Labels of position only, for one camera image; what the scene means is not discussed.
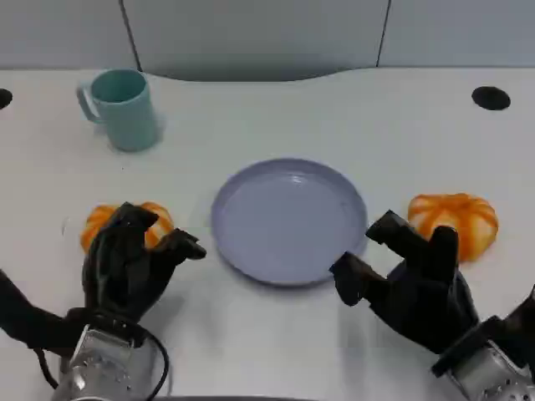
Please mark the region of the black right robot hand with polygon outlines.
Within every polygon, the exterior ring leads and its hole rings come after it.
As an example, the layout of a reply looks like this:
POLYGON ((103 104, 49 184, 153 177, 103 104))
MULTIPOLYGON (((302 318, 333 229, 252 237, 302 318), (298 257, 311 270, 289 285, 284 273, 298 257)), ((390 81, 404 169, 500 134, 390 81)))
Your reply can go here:
POLYGON ((331 267, 335 288, 350 307, 365 299, 370 309, 404 338, 435 354, 479 324, 469 286, 459 271, 459 236, 438 226, 430 239, 387 211, 366 236, 402 257, 382 277, 356 255, 345 252, 331 267))

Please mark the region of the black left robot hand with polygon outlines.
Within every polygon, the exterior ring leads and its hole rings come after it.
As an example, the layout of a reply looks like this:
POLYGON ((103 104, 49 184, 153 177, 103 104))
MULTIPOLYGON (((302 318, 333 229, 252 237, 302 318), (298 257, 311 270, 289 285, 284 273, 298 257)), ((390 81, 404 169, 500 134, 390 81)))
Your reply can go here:
POLYGON ((139 322, 160 299, 178 265, 206 257, 198 239, 179 228, 155 247, 146 247, 145 233, 156 221, 156 213, 128 202, 114 211, 84 258, 86 308, 139 322))

